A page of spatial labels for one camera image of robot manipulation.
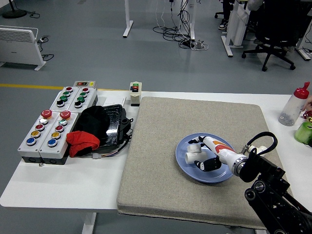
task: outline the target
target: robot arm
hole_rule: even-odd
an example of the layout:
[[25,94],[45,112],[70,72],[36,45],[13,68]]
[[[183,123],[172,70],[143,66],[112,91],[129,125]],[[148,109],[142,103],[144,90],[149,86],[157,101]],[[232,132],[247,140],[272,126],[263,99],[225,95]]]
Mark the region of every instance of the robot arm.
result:
[[[249,157],[246,157],[244,153],[250,148],[251,143],[263,136],[273,137],[273,144],[258,154],[257,149],[253,148]],[[235,153],[223,142],[208,136],[196,137],[189,141],[189,144],[198,142],[202,142],[216,154],[215,158],[194,162],[202,171],[216,170],[224,163],[244,182],[251,182],[260,174],[252,187],[245,191],[245,198],[270,234],[312,233],[312,213],[287,193],[290,184],[282,178],[285,172],[260,156],[277,146],[274,134],[263,132],[256,135],[240,154]]]

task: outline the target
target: wire connector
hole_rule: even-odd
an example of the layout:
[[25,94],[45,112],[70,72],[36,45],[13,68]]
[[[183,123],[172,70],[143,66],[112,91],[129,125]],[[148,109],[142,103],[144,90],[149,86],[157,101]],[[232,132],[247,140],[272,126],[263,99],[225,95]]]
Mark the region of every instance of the wire connector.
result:
[[98,153],[92,153],[92,158],[93,159],[99,159],[99,158],[102,158],[102,155],[100,155]]

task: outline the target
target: shoe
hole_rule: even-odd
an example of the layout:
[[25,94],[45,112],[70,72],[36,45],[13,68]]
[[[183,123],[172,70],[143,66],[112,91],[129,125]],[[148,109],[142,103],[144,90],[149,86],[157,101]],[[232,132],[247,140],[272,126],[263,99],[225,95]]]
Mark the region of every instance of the shoe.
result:
[[294,51],[294,46],[283,47],[283,50],[292,53]]
[[223,19],[221,24],[219,25],[219,30],[225,30],[228,27],[229,20]]
[[259,41],[257,38],[253,41],[254,44],[263,45],[264,43]]

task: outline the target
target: gray cushion pad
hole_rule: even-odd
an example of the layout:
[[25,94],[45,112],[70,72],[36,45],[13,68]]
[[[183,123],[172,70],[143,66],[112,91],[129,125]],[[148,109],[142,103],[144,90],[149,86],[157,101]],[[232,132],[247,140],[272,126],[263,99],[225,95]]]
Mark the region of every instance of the gray cushion pad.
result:
[[[220,183],[199,182],[183,172],[175,153],[190,134],[217,135],[240,152],[263,131],[268,127],[257,105],[144,97],[118,192],[118,211],[264,229],[244,197],[252,183],[236,176]],[[254,144],[269,147],[272,142],[263,137]],[[276,150],[265,157],[282,167]]]

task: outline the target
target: red button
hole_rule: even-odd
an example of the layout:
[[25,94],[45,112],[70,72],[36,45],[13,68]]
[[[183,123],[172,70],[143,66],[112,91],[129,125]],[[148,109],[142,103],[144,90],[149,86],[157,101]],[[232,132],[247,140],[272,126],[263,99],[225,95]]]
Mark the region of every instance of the red button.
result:
[[42,131],[44,129],[44,125],[43,124],[38,124],[36,127],[35,127],[36,130],[38,131]]
[[88,93],[89,89],[88,88],[84,88],[84,89],[82,89],[82,91],[84,91],[85,93]]
[[41,116],[44,118],[50,118],[52,116],[52,111],[51,110],[44,110],[41,112]]
[[62,119],[69,119],[70,118],[70,111],[62,111],[60,113]]
[[61,125],[59,125],[59,126],[57,126],[57,127],[55,128],[55,130],[56,130],[57,132],[61,133],[61,132],[64,131],[64,127],[61,126]]
[[73,91],[73,88],[72,88],[72,87],[67,87],[67,88],[66,88],[66,91],[68,91],[68,92],[71,93],[71,92]]

